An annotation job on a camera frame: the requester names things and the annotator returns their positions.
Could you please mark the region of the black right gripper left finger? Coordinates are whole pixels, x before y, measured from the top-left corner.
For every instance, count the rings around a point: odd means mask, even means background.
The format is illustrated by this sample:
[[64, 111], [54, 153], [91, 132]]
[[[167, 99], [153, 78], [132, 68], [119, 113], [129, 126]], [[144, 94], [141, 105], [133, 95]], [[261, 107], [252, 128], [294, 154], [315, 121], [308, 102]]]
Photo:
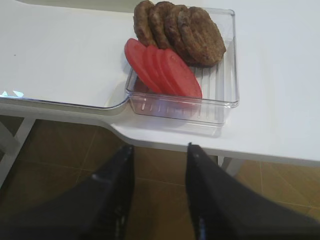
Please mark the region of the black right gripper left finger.
[[55, 199], [0, 224], [2, 240], [123, 240], [135, 187], [134, 148]]

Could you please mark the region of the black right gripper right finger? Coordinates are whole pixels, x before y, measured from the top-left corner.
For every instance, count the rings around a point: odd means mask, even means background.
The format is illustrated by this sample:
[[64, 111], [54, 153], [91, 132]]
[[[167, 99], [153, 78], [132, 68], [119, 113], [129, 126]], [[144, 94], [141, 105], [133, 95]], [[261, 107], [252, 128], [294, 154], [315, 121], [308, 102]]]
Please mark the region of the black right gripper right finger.
[[318, 240], [315, 219], [242, 185], [199, 146], [187, 147], [186, 194], [197, 240]]

